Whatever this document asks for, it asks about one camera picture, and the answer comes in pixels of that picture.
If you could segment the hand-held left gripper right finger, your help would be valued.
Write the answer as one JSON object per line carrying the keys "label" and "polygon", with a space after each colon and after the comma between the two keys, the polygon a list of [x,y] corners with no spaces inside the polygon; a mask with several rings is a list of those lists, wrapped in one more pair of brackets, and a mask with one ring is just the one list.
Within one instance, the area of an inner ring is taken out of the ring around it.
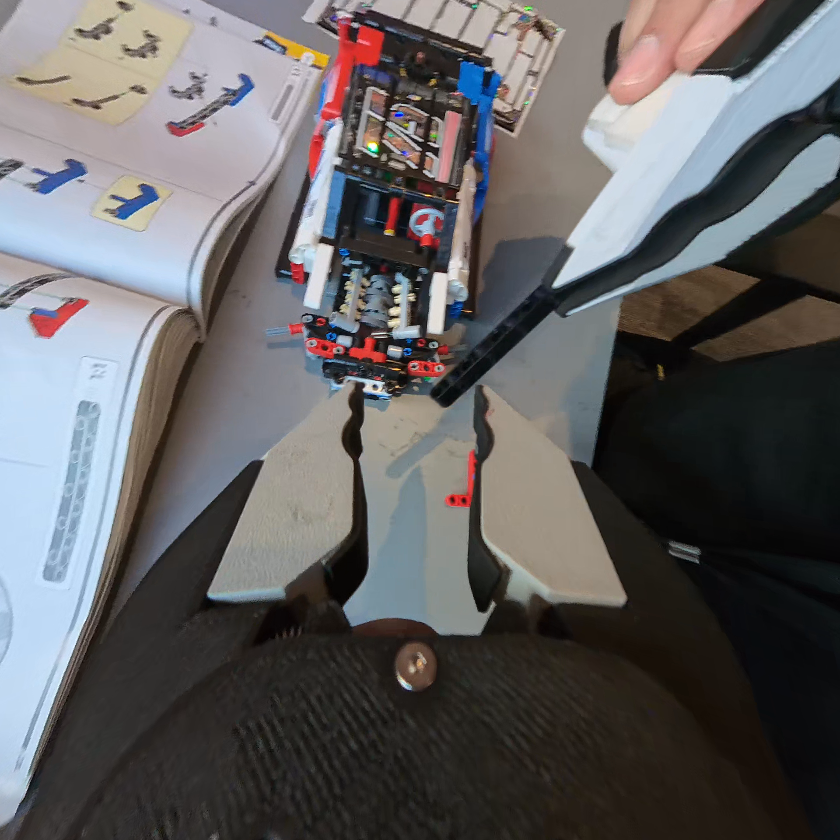
{"label": "hand-held left gripper right finger", "polygon": [[628,598],[570,458],[476,388],[467,572],[483,634],[595,634]]}

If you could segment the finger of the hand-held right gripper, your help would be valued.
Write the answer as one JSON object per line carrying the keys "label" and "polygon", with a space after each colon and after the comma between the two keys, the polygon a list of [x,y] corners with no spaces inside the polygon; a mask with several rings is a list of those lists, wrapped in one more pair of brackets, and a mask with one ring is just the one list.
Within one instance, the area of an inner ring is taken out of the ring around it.
{"label": "finger of the hand-held right gripper", "polygon": [[746,154],[733,173],[667,214],[632,252],[558,295],[562,317],[724,260],[786,233],[838,198],[837,133],[791,135]]}
{"label": "finger of the hand-held right gripper", "polygon": [[838,134],[839,2],[737,79],[689,76],[570,235],[553,288],[628,256],[657,223],[764,141]]}

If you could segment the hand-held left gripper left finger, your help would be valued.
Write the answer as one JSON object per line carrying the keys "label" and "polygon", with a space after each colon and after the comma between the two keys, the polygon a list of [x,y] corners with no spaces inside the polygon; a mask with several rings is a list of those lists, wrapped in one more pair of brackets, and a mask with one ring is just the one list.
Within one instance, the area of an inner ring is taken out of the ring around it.
{"label": "hand-held left gripper left finger", "polygon": [[350,599],[368,570],[363,421],[362,386],[347,384],[261,459],[211,601]]}

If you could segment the red angled brick beam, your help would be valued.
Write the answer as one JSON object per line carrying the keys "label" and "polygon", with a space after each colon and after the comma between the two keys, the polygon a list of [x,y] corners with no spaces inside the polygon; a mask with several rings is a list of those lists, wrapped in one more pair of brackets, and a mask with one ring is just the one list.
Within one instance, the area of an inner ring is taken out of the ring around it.
{"label": "red angled brick beam", "polygon": [[471,507],[476,482],[477,457],[476,450],[472,449],[467,459],[467,480],[464,492],[452,493],[445,498],[445,505],[448,508],[469,509]]}

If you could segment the long black brick beam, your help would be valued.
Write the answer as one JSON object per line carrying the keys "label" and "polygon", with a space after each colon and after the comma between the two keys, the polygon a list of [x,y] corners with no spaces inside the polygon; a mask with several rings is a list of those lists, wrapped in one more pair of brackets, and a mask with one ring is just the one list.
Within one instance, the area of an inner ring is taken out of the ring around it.
{"label": "long black brick beam", "polygon": [[567,298],[565,290],[539,287],[488,332],[432,388],[440,407],[451,407],[535,330]]}

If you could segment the toy brick race car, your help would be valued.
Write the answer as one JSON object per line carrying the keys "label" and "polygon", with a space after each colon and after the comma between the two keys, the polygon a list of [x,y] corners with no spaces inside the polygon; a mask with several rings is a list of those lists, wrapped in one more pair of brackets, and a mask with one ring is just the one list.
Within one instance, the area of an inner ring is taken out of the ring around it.
{"label": "toy brick race car", "polygon": [[299,337],[333,390],[385,402],[434,382],[470,295],[501,84],[478,47],[337,9],[308,164],[276,263],[303,288]]}

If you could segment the person's right hand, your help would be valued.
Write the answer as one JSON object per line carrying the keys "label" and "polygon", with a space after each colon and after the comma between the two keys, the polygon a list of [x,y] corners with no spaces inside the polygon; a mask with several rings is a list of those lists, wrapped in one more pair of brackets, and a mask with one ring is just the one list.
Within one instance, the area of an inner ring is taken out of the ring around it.
{"label": "person's right hand", "polygon": [[619,105],[648,96],[674,73],[691,74],[762,1],[633,1],[608,92]]}

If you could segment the black office chair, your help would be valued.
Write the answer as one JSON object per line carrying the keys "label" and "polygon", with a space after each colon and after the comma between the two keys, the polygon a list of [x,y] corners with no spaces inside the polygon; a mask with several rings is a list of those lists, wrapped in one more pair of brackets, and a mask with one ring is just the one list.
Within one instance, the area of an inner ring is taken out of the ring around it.
{"label": "black office chair", "polygon": [[837,340],[839,209],[626,297],[614,358],[660,377]]}

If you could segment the holographic sticker sheet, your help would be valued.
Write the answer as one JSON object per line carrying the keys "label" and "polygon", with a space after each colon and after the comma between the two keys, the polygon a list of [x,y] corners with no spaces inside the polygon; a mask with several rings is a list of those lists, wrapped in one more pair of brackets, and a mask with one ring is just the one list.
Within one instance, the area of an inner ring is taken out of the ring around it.
{"label": "holographic sticker sheet", "polygon": [[500,76],[497,128],[518,137],[546,78],[564,29],[534,6],[510,1],[315,1],[302,16],[337,37],[337,19],[373,11],[478,48]]}

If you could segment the open instruction booklet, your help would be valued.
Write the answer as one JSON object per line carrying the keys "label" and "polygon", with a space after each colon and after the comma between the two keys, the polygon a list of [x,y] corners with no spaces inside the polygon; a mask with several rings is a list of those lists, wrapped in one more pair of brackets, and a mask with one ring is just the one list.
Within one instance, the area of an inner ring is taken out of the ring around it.
{"label": "open instruction booklet", "polygon": [[100,623],[214,290],[330,58],[207,2],[1,33],[1,807]]}

